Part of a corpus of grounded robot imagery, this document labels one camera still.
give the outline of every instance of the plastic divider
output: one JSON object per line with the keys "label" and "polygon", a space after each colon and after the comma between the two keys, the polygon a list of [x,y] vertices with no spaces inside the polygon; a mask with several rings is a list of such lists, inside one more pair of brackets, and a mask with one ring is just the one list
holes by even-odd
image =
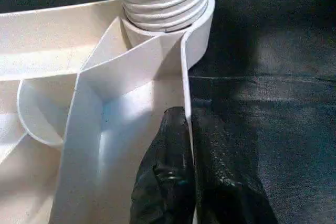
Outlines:
{"label": "plastic divider", "polygon": [[60,148],[76,74],[22,80],[17,95],[19,118],[36,140]]}

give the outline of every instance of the black fabric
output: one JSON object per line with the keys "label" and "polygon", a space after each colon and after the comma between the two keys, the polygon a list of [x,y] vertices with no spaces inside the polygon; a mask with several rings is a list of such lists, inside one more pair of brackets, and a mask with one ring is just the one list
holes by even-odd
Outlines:
{"label": "black fabric", "polygon": [[[189,72],[193,107],[219,117],[217,134],[244,143],[237,151],[251,148],[241,155],[256,152],[279,223],[336,223],[336,0],[216,1],[208,50]],[[232,150],[223,155],[232,169]],[[211,196],[202,181],[198,206]],[[216,223],[213,210],[198,212]]]}
{"label": "black fabric", "polygon": [[138,170],[131,224],[192,223],[195,183],[189,130],[182,107],[165,111]]}
{"label": "black fabric", "polygon": [[254,130],[210,109],[192,115],[200,222],[277,224],[258,177]]}

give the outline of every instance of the plastic compartment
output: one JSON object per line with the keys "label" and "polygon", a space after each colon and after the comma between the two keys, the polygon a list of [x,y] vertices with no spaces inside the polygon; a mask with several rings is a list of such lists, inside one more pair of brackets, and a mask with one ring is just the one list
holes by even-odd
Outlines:
{"label": "plastic compartment", "polygon": [[78,72],[121,10],[111,0],[0,14],[1,79]]}
{"label": "plastic compartment", "polygon": [[[82,67],[89,68],[113,59],[130,48],[123,24],[117,17]],[[20,82],[17,96],[19,118],[34,139],[51,147],[62,147],[76,77],[77,74],[59,74]]]}
{"label": "plastic compartment", "polygon": [[136,172],[164,111],[185,106],[190,118],[187,70],[205,52],[213,10],[209,0],[197,22],[170,34],[125,25],[134,48],[109,60],[92,54],[96,65],[76,81],[50,223],[128,222]]}

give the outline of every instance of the white plastic tray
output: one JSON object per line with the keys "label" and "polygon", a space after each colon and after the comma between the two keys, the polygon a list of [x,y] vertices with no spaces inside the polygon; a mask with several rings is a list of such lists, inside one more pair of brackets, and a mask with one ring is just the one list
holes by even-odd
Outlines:
{"label": "white plastic tray", "polygon": [[[31,198],[45,202],[25,201],[32,214],[19,217],[25,193],[13,187],[16,200],[0,201],[0,212],[20,214],[2,223],[48,222],[59,150],[50,223],[128,222],[136,171],[163,112],[184,106],[190,121],[187,70],[205,52],[213,10],[209,0],[191,27],[170,34],[134,27],[120,0],[0,16],[13,26],[0,28],[11,38],[0,42],[0,129],[9,129],[0,150],[11,143],[0,171],[23,162],[38,179],[18,181],[32,182]],[[19,24],[30,24],[22,38]]]}

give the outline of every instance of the dark cloth surface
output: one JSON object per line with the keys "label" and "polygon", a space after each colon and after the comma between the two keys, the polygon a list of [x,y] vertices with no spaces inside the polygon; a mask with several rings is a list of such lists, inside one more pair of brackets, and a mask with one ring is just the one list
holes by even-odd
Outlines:
{"label": "dark cloth surface", "polygon": [[256,142],[279,223],[336,223],[336,1],[216,1],[193,106]]}

